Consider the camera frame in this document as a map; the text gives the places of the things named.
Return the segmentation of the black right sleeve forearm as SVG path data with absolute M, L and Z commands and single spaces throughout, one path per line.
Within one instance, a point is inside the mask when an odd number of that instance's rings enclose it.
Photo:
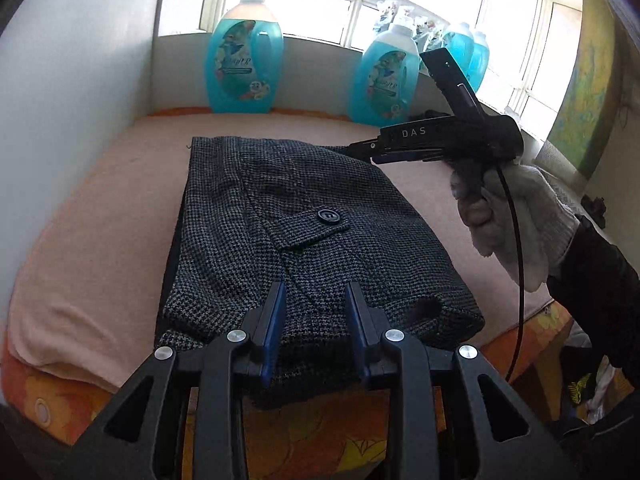
M 570 248 L 547 287 L 593 347 L 638 387 L 639 275 L 586 217 L 580 214 L 577 219 Z

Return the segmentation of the right white gloved hand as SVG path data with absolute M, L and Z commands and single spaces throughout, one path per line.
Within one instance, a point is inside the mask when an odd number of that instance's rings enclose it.
M 477 177 L 459 167 L 450 186 L 475 249 L 496 257 L 514 283 L 536 292 L 559 270 L 578 219 L 540 170 L 510 162 Z

